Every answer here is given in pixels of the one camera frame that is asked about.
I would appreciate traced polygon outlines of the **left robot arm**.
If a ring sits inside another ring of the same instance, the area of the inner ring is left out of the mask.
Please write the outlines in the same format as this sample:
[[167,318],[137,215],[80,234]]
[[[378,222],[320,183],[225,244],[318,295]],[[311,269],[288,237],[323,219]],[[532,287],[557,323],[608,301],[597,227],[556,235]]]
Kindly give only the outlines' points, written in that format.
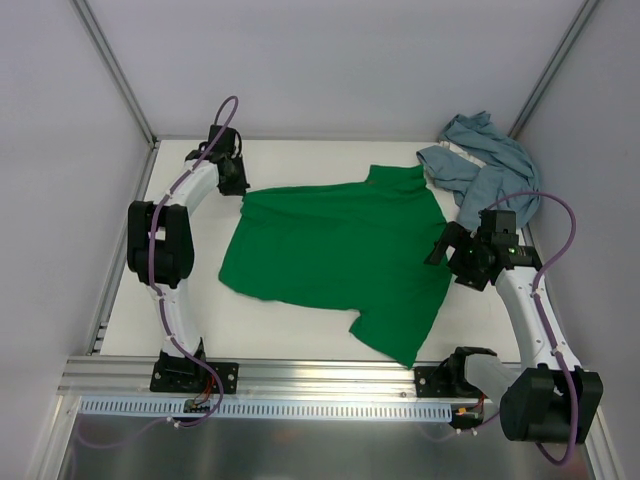
[[209,363],[191,312],[188,278],[195,265],[190,217],[213,190],[242,197],[249,188],[242,140],[231,127],[213,125],[209,138],[185,158],[154,201],[134,201],[127,213],[126,262],[152,298],[164,340],[150,390],[161,393],[233,394],[238,366]]

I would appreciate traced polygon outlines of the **green t shirt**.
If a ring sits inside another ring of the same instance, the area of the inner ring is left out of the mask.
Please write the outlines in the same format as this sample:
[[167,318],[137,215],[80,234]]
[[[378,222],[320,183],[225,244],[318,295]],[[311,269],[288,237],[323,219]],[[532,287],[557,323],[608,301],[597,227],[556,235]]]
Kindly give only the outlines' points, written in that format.
[[354,310],[350,333],[410,368],[451,273],[426,258],[446,225],[420,166],[373,165],[361,182],[248,193],[218,278],[263,301]]

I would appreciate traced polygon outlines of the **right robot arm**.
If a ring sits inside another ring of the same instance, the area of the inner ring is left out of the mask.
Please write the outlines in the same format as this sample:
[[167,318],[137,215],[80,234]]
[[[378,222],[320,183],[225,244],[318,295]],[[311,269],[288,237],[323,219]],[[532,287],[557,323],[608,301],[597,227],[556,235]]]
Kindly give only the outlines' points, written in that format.
[[534,247],[521,244],[515,213],[485,209],[480,220],[475,232],[448,223],[425,262],[446,265],[459,285],[495,288],[521,369],[507,367],[489,348],[458,347],[436,367],[414,368],[416,394],[488,399],[511,441],[582,444],[604,393],[602,380],[568,346],[543,285],[542,262]]

